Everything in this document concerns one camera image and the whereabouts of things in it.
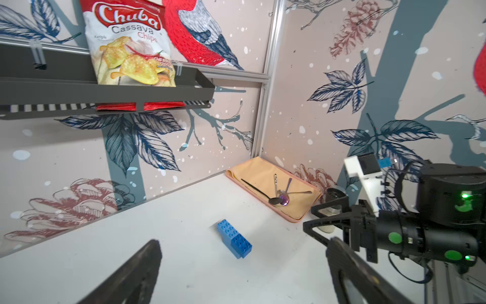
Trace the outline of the light blue long lego brick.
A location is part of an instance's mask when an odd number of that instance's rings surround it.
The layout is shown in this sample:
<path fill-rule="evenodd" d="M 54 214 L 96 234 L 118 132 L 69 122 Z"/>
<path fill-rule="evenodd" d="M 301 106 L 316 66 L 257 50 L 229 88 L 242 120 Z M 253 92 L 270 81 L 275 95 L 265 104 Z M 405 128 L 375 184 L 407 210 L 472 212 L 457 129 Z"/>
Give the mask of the light blue long lego brick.
<path fill-rule="evenodd" d="M 216 228 L 223 243 L 236 258 L 245 258 L 252 251 L 252 244 L 226 220 L 219 222 Z"/>

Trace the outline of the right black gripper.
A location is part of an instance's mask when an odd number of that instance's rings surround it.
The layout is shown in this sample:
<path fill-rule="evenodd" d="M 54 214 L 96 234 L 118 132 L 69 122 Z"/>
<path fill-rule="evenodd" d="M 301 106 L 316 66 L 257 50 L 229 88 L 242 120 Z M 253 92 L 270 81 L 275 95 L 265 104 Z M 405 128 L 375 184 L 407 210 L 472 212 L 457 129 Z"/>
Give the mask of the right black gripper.
<path fill-rule="evenodd" d="M 341 224 L 344 243 L 358 252 L 366 250 L 367 261 L 378 261 L 378 250 L 386 250 L 402 259 L 417 258 L 419 263 L 437 260 L 457 265 L 460 273 L 468 272 L 480 258 L 479 233 L 422 220 L 418 214 L 381 210 L 378 216 L 367 208 L 367 201 L 359 200 L 346 206 L 343 213 L 325 217 L 321 209 L 337 204 L 316 205 L 311 208 L 314 220 L 304 222 L 303 231 L 327 246 L 330 239 L 316 232 L 316 228 L 334 223 Z"/>

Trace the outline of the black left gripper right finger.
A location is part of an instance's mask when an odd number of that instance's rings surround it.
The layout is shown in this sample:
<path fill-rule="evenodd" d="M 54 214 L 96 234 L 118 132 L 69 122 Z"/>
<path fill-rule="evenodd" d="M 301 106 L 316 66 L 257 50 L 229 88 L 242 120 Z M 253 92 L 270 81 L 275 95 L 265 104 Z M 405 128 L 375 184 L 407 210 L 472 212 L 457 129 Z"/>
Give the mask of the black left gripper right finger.
<path fill-rule="evenodd" d="M 329 241 L 326 256 L 339 303 L 411 302 L 341 239 Z"/>

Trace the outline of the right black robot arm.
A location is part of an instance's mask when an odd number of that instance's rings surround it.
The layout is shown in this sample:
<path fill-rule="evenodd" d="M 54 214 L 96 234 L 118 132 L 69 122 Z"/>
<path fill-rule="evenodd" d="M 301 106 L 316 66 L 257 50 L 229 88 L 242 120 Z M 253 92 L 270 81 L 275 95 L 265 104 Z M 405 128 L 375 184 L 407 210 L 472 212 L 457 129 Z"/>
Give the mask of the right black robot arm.
<path fill-rule="evenodd" d="M 311 208 L 314 220 L 303 231 L 319 243 L 330 240 L 315 231 L 335 226 L 345 244 L 367 251 L 378 261 L 378 250 L 426 267 L 436 260 L 456 266 L 459 274 L 485 260 L 485 171 L 453 164 L 423 165 L 417 173 L 416 211 L 374 211 L 367 200 L 349 204 L 344 195 Z"/>

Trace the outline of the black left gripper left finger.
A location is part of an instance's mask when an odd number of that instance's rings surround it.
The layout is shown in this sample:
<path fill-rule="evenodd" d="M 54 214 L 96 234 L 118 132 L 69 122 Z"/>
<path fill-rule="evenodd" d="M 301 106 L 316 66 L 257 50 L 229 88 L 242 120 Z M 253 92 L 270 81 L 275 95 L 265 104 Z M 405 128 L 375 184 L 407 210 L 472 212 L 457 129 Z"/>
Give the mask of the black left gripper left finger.
<path fill-rule="evenodd" d="M 148 241 L 80 302 L 150 303 L 162 257 L 159 241 Z"/>

